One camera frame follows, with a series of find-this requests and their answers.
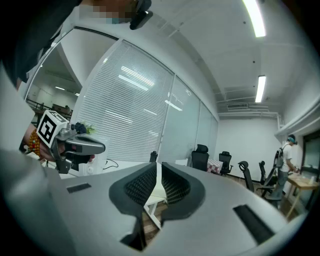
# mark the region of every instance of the glass wall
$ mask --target glass wall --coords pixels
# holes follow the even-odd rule
[[[189,158],[195,148],[199,123],[199,98],[177,76],[174,80],[159,162],[174,162]]]

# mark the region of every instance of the white venetian blind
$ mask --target white venetian blind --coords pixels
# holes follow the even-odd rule
[[[205,145],[209,148],[210,132],[211,132],[212,114],[207,107],[201,102],[200,119],[196,144]]]
[[[174,75],[123,41],[96,73],[76,120],[110,138],[108,158],[148,162],[158,151]]]
[[[214,158],[218,133],[218,122],[201,102],[198,135],[196,144],[206,145],[211,159]]]
[[[169,109],[158,161],[174,162],[189,158],[197,137],[200,100],[176,76],[166,102]]]
[[[211,116],[211,131],[210,131],[210,139],[209,139],[209,158],[214,159],[216,144],[217,144],[217,136],[218,136],[218,121]]]

